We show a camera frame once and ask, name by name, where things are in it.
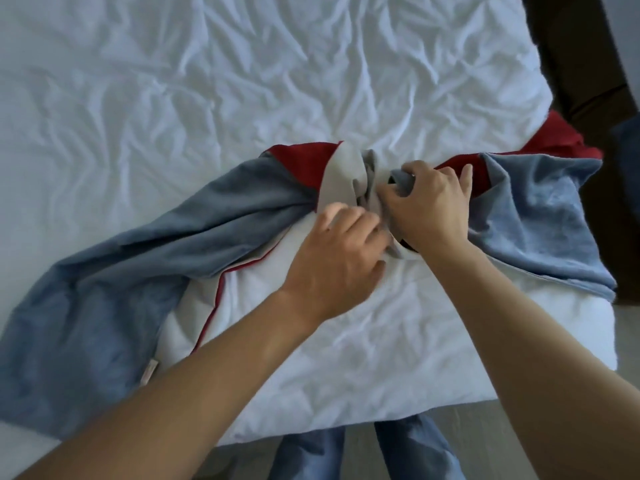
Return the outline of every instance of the jeans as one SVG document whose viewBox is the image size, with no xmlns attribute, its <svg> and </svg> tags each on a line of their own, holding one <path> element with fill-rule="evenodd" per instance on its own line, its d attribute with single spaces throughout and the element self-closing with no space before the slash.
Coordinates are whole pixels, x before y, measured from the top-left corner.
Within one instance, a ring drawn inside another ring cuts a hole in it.
<svg viewBox="0 0 640 480">
<path fill-rule="evenodd" d="M 392 480 L 465 480 L 458 459 L 426 414 L 375 423 Z M 268 480 L 339 480 L 345 427 L 287 435 Z"/>
</svg>

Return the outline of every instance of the blue cloth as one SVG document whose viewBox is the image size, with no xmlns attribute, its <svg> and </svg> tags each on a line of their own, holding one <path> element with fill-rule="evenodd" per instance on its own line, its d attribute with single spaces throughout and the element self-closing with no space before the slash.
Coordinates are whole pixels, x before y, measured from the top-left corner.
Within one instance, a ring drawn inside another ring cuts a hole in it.
<svg viewBox="0 0 640 480">
<path fill-rule="evenodd" d="M 469 241 L 505 264 L 613 301 L 616 281 L 600 261 L 578 193 L 601 161 L 481 156 L 492 186 L 469 204 Z M 392 177 L 411 193 L 412 176 Z"/>
<path fill-rule="evenodd" d="M 279 161 L 247 161 L 148 225 L 66 258 L 0 340 L 0 419 L 66 438 L 137 389 L 190 278 L 208 278 L 316 204 Z"/>
<path fill-rule="evenodd" d="M 618 140 L 616 161 L 631 212 L 640 222 L 640 113 L 613 128 Z"/>
<path fill-rule="evenodd" d="M 427 414 L 374 426 L 391 480 L 464 480 L 458 459 Z M 344 430 L 284 436 L 268 480 L 339 480 Z"/>
</svg>

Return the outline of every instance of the clothing tag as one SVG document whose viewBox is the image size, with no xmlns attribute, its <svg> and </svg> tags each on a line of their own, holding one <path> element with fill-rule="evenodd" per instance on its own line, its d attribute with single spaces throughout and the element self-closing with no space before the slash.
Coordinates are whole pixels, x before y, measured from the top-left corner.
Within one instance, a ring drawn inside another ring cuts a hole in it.
<svg viewBox="0 0 640 480">
<path fill-rule="evenodd" d="M 148 384 L 149 380 L 154 375 L 154 372 L 156 371 L 156 368 L 159 364 L 160 362 L 158 362 L 156 359 L 151 359 L 149 361 L 149 363 L 147 364 L 147 368 L 142 374 L 142 379 L 140 379 L 140 386 L 146 386 Z"/>
</svg>

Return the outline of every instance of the forearm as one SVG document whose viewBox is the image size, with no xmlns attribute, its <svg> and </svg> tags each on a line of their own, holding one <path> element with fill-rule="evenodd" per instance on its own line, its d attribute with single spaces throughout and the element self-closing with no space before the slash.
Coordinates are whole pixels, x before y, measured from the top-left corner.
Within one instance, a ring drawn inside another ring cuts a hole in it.
<svg viewBox="0 0 640 480">
<path fill-rule="evenodd" d="M 271 295 L 20 478 L 190 479 L 260 386 L 313 332 L 289 305 L 286 295 Z"/>
<path fill-rule="evenodd" d="M 637 475 L 640 392 L 608 370 L 482 252 L 427 261 L 541 477 Z"/>
</svg>

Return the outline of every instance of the floor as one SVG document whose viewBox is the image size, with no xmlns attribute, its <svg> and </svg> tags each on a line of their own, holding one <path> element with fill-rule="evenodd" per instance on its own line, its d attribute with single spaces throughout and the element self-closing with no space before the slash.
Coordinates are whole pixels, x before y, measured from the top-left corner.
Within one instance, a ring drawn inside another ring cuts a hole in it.
<svg viewBox="0 0 640 480">
<path fill-rule="evenodd" d="M 616 307 L 618 372 L 640 388 L 640 307 Z M 457 453 L 467 480 L 536 478 L 498 401 L 448 406 L 432 418 Z M 214 450 L 198 478 L 261 480 L 268 475 L 279 438 Z M 342 480 L 388 480 L 371 424 L 347 428 Z"/>
</svg>

